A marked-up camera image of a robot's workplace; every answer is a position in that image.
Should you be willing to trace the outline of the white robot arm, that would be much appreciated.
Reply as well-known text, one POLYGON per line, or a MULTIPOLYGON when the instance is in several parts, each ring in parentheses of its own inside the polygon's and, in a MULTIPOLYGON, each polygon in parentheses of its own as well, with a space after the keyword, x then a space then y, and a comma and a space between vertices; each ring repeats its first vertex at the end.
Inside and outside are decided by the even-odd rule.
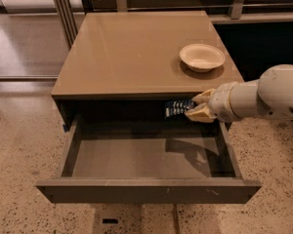
POLYGON ((196 107, 186 116, 194 122, 231 123, 244 118, 293 121, 293 65, 273 66, 257 80, 226 83, 192 100, 196 107))

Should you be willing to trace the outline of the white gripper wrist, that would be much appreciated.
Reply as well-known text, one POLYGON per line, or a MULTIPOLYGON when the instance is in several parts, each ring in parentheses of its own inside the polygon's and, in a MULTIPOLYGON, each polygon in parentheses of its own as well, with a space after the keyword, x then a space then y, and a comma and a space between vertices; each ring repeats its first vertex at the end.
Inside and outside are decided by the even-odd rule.
POLYGON ((193 97, 191 100, 199 105, 188 110, 185 115, 191 121, 200 123, 212 123, 216 118, 225 123, 240 121, 230 105, 230 92, 236 85, 237 82, 226 83, 216 90, 209 89, 193 97))

